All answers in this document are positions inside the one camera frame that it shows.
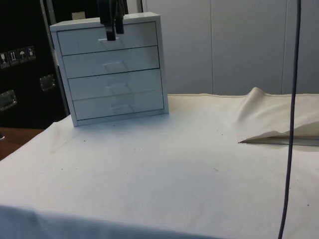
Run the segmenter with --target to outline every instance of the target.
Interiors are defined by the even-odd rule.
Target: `white wall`
[[[144,10],[161,15],[169,93],[211,93],[210,0],[145,0]]]
[[[127,0],[129,13],[137,13],[138,12],[138,0]]]
[[[288,0],[283,94],[290,94],[293,82],[297,0]],[[298,93],[319,93],[319,1],[303,0],[301,14]]]
[[[170,93],[291,92],[297,0],[143,2],[161,14]],[[297,90],[319,93],[319,0],[302,5]]]
[[[253,87],[282,91],[287,0],[212,0],[213,86],[219,95]]]

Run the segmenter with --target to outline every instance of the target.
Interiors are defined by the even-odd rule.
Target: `white cloth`
[[[254,88],[237,112],[238,141],[288,136],[291,95],[270,95]],[[319,95],[296,96],[295,136],[319,137]]]
[[[237,143],[245,99],[169,96],[169,115],[54,123],[0,162],[0,239],[277,238],[288,148]],[[287,239],[318,238],[318,155],[294,148]]]

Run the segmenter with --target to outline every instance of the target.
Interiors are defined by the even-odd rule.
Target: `black cable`
[[[286,174],[284,209],[283,209],[283,216],[282,216],[282,220],[281,220],[278,239],[283,238],[284,227],[285,227],[285,222],[286,222],[286,215],[287,215],[287,208],[288,208],[288,199],[289,199],[290,173],[291,173],[291,163],[292,163],[292,157],[293,157],[293,144],[294,144],[295,102],[296,102],[296,91],[297,91],[300,22],[301,22],[301,0],[298,0],[295,59],[294,59],[294,80],[293,80],[293,92],[291,95],[291,109],[290,109],[290,135],[289,135],[288,166],[287,166],[287,174]]]
[[[141,0],[141,12],[144,12],[144,9],[143,9],[143,0]]]

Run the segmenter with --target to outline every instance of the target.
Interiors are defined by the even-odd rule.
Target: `drawer handle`
[[[127,86],[128,86],[127,83],[113,83],[113,84],[107,85],[107,88],[109,90],[111,90],[111,89],[114,89],[114,88],[125,88]]]
[[[111,106],[111,109],[113,109],[113,110],[120,110],[120,109],[126,109],[126,108],[128,108],[128,107],[130,107],[130,104]]]
[[[112,62],[112,63],[105,63],[103,64],[103,67],[108,71],[108,72],[126,72],[128,70],[127,66],[123,61],[117,61],[117,62]]]
[[[106,49],[114,47],[124,47],[124,44],[119,37],[117,37],[115,41],[108,41],[107,39],[99,39],[98,41]]]

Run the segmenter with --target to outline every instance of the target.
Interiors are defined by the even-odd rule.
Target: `cabinet top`
[[[156,21],[160,19],[160,15],[153,12],[133,13],[124,16],[123,24],[132,24],[148,21]],[[87,18],[73,21],[63,21],[50,26],[51,32],[65,31],[74,29],[83,29],[91,27],[102,27],[100,18]]]

